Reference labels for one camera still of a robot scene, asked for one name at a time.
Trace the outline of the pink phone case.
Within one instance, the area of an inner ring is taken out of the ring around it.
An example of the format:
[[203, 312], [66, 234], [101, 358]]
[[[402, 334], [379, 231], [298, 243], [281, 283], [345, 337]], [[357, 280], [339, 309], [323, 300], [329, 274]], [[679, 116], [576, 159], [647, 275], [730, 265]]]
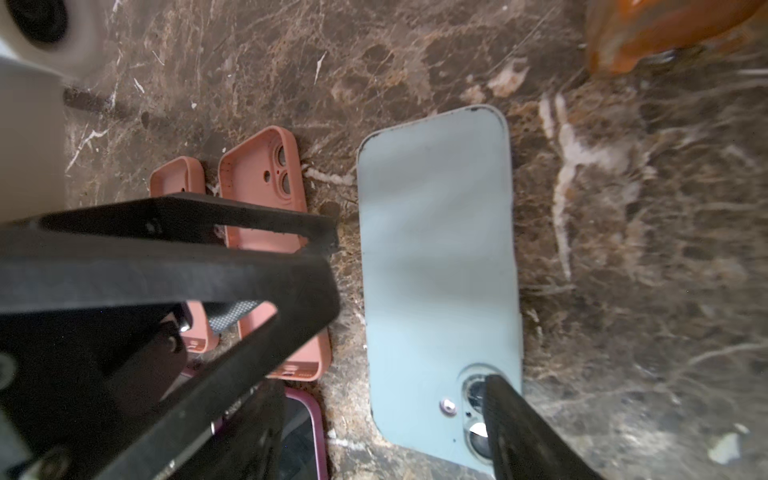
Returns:
[[[298, 146], [294, 135], [269, 126], [224, 153], [218, 167], [221, 197], [256, 206], [307, 211]], [[277, 253], [294, 253], [307, 240], [295, 234], [227, 226], [228, 247]], [[270, 376], [281, 380], [312, 382], [328, 369], [332, 352], [323, 329], [291, 355]]]
[[[202, 164], [192, 157], [178, 157], [154, 170], [149, 177], [149, 194], [160, 197], [175, 193], [205, 194], [205, 174]], [[203, 305], [189, 301], [182, 306], [189, 328], [181, 332], [191, 354], [203, 354], [215, 349], [219, 335], [208, 323]]]

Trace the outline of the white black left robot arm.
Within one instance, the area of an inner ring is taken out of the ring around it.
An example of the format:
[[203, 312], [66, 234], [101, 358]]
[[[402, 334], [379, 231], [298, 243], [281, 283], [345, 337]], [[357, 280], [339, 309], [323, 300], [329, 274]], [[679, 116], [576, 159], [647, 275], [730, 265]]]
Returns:
[[274, 479], [271, 373], [339, 314], [323, 216], [170, 196], [65, 206], [89, 1], [1, 5], [1, 475]]

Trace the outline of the phone with black screen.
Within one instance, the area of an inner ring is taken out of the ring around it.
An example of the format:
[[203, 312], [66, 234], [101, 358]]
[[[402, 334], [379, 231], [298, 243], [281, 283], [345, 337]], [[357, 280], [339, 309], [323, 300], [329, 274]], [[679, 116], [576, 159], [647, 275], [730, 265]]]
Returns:
[[285, 389], [281, 445], [280, 480], [330, 478], [322, 410], [307, 392]]

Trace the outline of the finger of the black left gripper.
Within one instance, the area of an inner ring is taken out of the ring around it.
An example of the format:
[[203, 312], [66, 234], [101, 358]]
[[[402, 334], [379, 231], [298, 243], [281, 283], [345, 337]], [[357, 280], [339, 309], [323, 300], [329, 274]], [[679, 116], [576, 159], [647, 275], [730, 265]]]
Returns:
[[329, 217], [189, 192], [35, 218], [40, 230], [195, 244], [210, 243], [215, 226], [295, 234], [307, 240], [303, 250], [312, 254], [331, 255], [339, 248]]

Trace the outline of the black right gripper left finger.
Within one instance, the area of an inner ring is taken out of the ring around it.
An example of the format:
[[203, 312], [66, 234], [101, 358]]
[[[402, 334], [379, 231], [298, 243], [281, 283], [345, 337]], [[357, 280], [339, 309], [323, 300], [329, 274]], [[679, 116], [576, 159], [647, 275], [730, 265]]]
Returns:
[[266, 380], [173, 477], [175, 479], [276, 479], [285, 388]]

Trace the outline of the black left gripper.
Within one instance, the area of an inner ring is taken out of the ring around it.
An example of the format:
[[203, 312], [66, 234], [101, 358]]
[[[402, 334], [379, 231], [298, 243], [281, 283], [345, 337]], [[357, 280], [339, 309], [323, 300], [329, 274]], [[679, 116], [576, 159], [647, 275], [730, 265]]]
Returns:
[[[277, 312], [178, 384], [189, 300]], [[153, 479], [339, 311], [318, 255], [5, 228], [1, 476]]]

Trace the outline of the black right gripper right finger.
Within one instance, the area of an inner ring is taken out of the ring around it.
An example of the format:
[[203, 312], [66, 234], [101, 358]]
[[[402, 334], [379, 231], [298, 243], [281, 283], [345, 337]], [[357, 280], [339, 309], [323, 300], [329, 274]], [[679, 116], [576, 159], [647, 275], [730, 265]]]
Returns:
[[485, 377], [483, 417], [497, 479], [602, 479], [500, 375]]

